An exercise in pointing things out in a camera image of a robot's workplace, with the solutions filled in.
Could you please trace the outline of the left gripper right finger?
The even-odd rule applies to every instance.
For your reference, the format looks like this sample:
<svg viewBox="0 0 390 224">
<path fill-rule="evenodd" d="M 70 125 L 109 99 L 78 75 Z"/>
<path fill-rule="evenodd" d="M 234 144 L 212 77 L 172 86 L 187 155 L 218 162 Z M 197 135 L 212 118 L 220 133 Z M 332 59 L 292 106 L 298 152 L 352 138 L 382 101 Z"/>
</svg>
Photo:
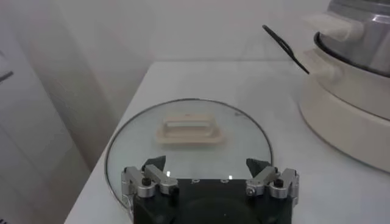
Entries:
<svg viewBox="0 0 390 224">
<path fill-rule="evenodd" d="M 291 198 L 293 207 L 298 204 L 300 176 L 296 170 L 285 169 L 279 172 L 269 162 L 253 158 L 246 159 L 246 165 L 252 175 L 251 179 L 246 180 L 248 197 L 261 196 L 267 189 L 272 198 Z"/>
</svg>

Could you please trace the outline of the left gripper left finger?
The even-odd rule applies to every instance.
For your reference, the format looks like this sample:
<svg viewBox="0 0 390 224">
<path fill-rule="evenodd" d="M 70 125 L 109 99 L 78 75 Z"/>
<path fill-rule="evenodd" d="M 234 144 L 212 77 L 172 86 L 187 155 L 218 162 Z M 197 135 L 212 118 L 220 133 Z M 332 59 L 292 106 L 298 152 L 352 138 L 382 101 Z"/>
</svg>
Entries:
<svg viewBox="0 0 390 224">
<path fill-rule="evenodd" d="M 129 213 L 135 209 L 135 199 L 153 198 L 157 194 L 173 197 L 179 193 L 179 181 L 163 173 L 166 157 L 148 159 L 141 169 L 125 167 L 121 173 L 122 202 Z"/>
</svg>

